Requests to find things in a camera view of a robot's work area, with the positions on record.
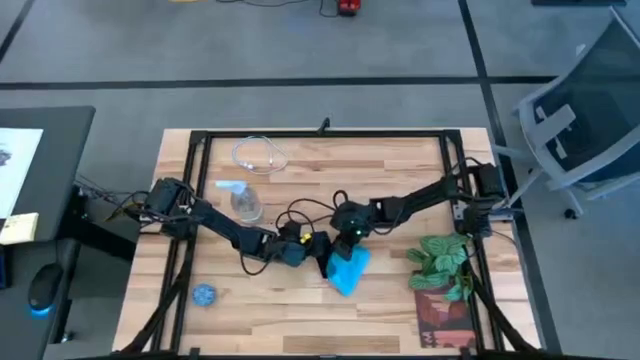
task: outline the blue ball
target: blue ball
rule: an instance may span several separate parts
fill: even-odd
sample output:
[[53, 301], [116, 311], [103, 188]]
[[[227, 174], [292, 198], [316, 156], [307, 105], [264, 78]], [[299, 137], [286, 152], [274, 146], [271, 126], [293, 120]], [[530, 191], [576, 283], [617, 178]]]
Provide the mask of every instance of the blue ball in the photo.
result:
[[200, 284], [193, 289], [193, 303], [198, 306], [209, 306], [216, 301], [216, 289], [207, 284]]

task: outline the computer mouse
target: computer mouse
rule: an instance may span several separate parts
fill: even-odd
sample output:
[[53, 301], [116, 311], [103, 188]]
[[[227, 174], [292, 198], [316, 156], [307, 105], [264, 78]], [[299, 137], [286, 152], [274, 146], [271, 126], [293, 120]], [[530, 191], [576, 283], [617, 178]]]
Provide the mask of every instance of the computer mouse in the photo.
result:
[[64, 270], [58, 263], [43, 266], [29, 286], [29, 307], [34, 315], [46, 315], [51, 309]]

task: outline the blue cloth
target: blue cloth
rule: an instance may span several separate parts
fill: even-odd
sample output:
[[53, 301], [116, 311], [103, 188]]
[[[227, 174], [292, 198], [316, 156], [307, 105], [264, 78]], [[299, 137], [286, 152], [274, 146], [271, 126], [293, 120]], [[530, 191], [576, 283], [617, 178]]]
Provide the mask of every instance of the blue cloth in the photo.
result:
[[366, 248], [356, 245], [351, 253], [351, 260], [347, 261], [340, 255], [333, 253], [327, 264], [327, 278], [329, 282], [344, 296], [353, 293], [360, 277], [371, 259], [371, 253]]

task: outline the yellow sticky note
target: yellow sticky note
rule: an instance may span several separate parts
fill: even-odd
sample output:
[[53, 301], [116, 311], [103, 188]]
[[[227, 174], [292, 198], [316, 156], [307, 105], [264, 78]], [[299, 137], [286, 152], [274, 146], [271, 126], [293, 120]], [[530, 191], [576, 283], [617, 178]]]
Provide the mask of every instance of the yellow sticky note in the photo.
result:
[[5, 222], [0, 231], [0, 244], [11, 245], [33, 241], [38, 225], [38, 214], [13, 215]]

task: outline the red object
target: red object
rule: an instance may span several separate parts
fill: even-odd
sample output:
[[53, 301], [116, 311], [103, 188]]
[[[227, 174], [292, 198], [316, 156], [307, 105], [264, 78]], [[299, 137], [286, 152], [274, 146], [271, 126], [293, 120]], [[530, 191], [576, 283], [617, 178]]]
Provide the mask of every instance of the red object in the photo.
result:
[[338, 3], [338, 13], [342, 16], [355, 16], [360, 10], [362, 0], [340, 0]]

